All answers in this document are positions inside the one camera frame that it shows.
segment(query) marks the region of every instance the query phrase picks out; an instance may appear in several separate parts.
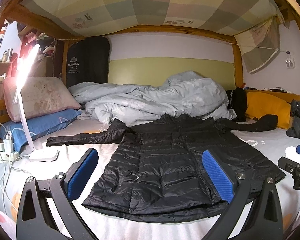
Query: pillow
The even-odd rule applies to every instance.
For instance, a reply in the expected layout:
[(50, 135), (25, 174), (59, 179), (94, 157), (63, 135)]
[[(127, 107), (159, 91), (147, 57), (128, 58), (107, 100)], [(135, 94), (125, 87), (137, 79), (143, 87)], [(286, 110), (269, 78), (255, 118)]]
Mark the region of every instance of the pillow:
[(247, 93), (248, 108), (246, 115), (253, 119), (260, 118), (266, 114), (275, 114), (278, 116), (277, 127), (288, 129), (290, 121), (290, 104), (276, 96), (261, 93), (248, 92)]
[[(80, 113), (81, 112), (73, 109), (67, 109), (58, 113), (47, 114), (27, 120), (32, 140), (34, 141), (42, 136), (66, 128), (71, 122), (77, 119), (77, 116)], [(19, 152), (21, 147), (27, 143), (21, 122), (15, 123), (13, 121), (9, 121), (3, 125), (7, 130), (11, 130), (14, 149)], [(0, 138), (3, 138), (5, 133), (4, 128), (1, 126)]]
[[(19, 122), (18, 105), (13, 103), (16, 92), (16, 77), (3, 81), (4, 102), (13, 122)], [(56, 77), (29, 77), (21, 90), (26, 119), (56, 113), (65, 109), (79, 109), (62, 81)]]

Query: lamp base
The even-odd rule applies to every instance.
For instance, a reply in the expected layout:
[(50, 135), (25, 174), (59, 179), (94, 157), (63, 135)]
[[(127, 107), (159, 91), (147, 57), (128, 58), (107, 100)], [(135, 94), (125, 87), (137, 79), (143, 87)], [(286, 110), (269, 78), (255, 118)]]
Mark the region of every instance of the lamp base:
[(29, 161), (31, 162), (52, 162), (55, 161), (58, 157), (58, 149), (44, 149), (44, 150), (35, 150), (29, 156)]

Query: lit lamp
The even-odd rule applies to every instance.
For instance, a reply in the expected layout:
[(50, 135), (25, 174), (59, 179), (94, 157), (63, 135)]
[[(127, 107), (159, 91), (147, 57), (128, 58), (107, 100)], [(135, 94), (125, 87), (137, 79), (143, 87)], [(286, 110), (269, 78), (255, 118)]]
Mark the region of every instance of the lit lamp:
[(28, 57), (26, 57), (24, 60), (21, 59), (20, 64), (18, 64), (17, 88), (13, 99), (13, 102), (15, 104), (18, 104), (23, 131), (25, 132), (29, 147), (32, 151), (29, 157), (29, 160), (31, 162), (54, 161), (58, 157), (59, 153), (59, 151), (55, 148), (49, 148), (49, 151), (44, 151), (42, 149), (35, 148), (29, 132), (28, 124), (26, 121), (26, 115), (22, 104), (21, 89), (23, 88), (26, 82), (31, 66), (33, 65), (34, 59), (38, 54), (39, 47), (39, 44), (36, 44), (30, 50)]

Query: orange pillow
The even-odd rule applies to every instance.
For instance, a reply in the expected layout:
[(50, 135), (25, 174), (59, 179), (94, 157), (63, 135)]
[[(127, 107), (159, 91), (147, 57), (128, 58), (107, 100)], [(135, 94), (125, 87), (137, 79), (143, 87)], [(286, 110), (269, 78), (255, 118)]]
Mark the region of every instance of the orange pillow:
[(277, 127), (289, 128), (291, 106), (283, 99), (266, 93), (248, 92), (247, 103), (246, 115), (250, 119), (254, 117), (259, 119), (266, 114), (275, 114), (278, 116)]

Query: white bed sheet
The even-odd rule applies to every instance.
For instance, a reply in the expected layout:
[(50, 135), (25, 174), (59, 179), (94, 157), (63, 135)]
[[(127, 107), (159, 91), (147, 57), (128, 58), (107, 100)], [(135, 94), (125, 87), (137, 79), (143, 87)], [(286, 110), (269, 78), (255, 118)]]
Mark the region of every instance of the white bed sheet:
[[(107, 126), (105, 125), (102, 127), (102, 125), (103, 124), (98, 121), (77, 120), (67, 128), (55, 132), (49, 136), (42, 137), (36, 140), (35, 143), (40, 145), (42, 144), (42, 142), (46, 141), (47, 137), (50, 136), (75, 135), (79, 132), (94, 132), (96, 130), (105, 130)], [(275, 164), (277, 164), (278, 159), (281, 156), (284, 156), (286, 147), (296, 147), (300, 144), (300, 139), (287, 137), (285, 135), (285, 130), (279, 128), (273, 131), (257, 133), (241, 131), (233, 131), (233, 133), (245, 141), (256, 141), (257, 145), (255, 145), (255, 148), (261, 151)], [(63, 145), (61, 147), (58, 147), (60, 153), (58, 159), (54, 162), (31, 163), (25, 157), (21, 161), (16, 162), (14, 166), (26, 169), (27, 171), (31, 172), (31, 174), (34, 175), (37, 180), (50, 179), (58, 172), (66, 172), (71, 164), (77, 162), (89, 147), (95, 148), (98, 151), (99, 163), (92, 176), (90, 177), (80, 198), (73, 201), (73, 203), (79, 214), (82, 216), (83, 220), (87, 223), (87, 225), (99, 239), (157, 240), (165, 238), (172, 240), (199, 240), (204, 237), (204, 235), (209, 231), (209, 229), (218, 219), (219, 216), (180, 224), (150, 224), (102, 215), (83, 207), (81, 203), (88, 196), (93, 184), (102, 175), (105, 166), (109, 162), (114, 151), (117, 149), (118, 144), (81, 146), (70, 145), (68, 147)], [(2, 175), (2, 164), (0, 164), (0, 168), (0, 174)], [(21, 194), (24, 182), (28, 176), (28, 174), (24, 174), (22, 172), (12, 172), (7, 186), (8, 195), (10, 198), (13, 198), (16, 192), (18, 192), (18, 194)], [(294, 181), (290, 174), (288, 174), (282, 181), (276, 184), (280, 198), (282, 214), (284, 217), (284, 228), (287, 228), (294, 221), (298, 212), (300, 211), (300, 191), (294, 190), (292, 188), (293, 184)], [(63, 234), (70, 236), (57, 213), (53, 201), (48, 200), (48, 203), (60, 231)], [(231, 236), (238, 234), (241, 230), (250, 207), (251, 203), (246, 205), (241, 218)], [(13, 211), (8, 215), (14, 218)]]

